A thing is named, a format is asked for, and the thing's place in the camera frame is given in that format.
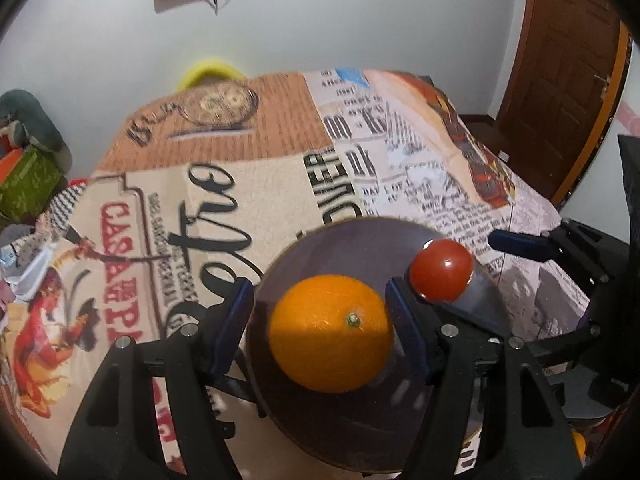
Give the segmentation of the orange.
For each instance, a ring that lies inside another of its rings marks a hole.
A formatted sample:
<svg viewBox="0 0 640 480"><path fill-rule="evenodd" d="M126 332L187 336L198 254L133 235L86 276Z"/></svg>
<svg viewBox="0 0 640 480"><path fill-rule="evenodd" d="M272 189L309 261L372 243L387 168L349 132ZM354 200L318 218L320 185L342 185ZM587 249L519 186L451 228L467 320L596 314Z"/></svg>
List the orange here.
<svg viewBox="0 0 640 480"><path fill-rule="evenodd" d="M578 458L582 466L585 466L586 463L586 439L582 434L580 434L577 430L570 430L570 434L572 435L574 445L578 454Z"/></svg>
<svg viewBox="0 0 640 480"><path fill-rule="evenodd" d="M380 294L356 278L305 278L278 300L268 344L282 372L321 393L345 393L385 370L394 330Z"/></svg>

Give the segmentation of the newspaper print bed cover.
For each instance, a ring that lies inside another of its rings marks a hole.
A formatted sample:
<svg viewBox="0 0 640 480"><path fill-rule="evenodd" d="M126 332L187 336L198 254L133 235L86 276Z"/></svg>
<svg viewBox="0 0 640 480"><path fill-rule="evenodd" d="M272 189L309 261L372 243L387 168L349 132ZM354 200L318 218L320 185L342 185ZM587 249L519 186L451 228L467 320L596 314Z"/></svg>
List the newspaper print bed cover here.
<svg viewBox="0 0 640 480"><path fill-rule="evenodd" d="M327 70L226 80L131 115L86 183L1 237L1 420L58 470L82 395L120 336L156 341L220 304L314 274L373 289L435 236L527 340L569 332L587 297L555 263L488 244L559 214L416 76Z"/></svg>

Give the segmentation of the grey plush toy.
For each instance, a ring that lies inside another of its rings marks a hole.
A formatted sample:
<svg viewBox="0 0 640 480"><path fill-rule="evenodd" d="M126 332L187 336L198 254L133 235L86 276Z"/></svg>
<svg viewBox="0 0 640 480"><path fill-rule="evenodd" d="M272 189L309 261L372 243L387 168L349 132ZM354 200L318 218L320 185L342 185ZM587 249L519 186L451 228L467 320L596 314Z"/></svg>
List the grey plush toy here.
<svg viewBox="0 0 640 480"><path fill-rule="evenodd" d="M0 98L1 137L10 148L33 146L53 156L63 174L70 171L72 154L40 102L28 91L14 89Z"/></svg>

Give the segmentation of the green gift box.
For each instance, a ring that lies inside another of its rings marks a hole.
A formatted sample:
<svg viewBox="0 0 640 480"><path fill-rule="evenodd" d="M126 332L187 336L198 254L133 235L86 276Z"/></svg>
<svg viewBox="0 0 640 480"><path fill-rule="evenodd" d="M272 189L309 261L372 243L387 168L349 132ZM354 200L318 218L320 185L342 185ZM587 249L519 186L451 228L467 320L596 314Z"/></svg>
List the green gift box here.
<svg viewBox="0 0 640 480"><path fill-rule="evenodd" d="M63 177L54 157L17 148L1 159L1 224L29 223L46 208Z"/></svg>

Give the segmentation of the yellow round object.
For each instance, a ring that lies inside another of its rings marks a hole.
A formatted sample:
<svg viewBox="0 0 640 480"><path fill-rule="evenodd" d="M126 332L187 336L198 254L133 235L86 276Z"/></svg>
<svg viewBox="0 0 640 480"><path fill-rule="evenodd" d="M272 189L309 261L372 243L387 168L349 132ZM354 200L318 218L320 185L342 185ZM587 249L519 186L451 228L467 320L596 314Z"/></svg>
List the yellow round object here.
<svg viewBox="0 0 640 480"><path fill-rule="evenodd" d="M242 79L244 74L232 65L208 58L189 67L181 77L177 91L194 88L206 80Z"/></svg>

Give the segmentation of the wooden door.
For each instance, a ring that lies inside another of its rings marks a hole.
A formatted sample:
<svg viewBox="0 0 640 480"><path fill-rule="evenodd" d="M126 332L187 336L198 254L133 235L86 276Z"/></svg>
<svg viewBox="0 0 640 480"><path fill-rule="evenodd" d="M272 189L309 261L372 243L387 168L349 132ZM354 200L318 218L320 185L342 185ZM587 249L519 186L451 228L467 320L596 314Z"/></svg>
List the wooden door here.
<svg viewBox="0 0 640 480"><path fill-rule="evenodd" d="M623 87L629 32L611 0L526 0L497 125L510 167L562 204L596 154Z"/></svg>

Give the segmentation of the red tomato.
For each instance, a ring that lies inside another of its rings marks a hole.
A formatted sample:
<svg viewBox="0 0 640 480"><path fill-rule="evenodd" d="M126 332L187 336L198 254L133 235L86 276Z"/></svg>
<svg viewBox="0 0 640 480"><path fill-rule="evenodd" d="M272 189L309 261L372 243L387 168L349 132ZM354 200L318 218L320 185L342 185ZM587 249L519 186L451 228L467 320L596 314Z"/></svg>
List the red tomato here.
<svg viewBox="0 0 640 480"><path fill-rule="evenodd" d="M409 266L414 292L429 302L451 302L460 297L474 273L474 258L455 240L431 240Z"/></svg>

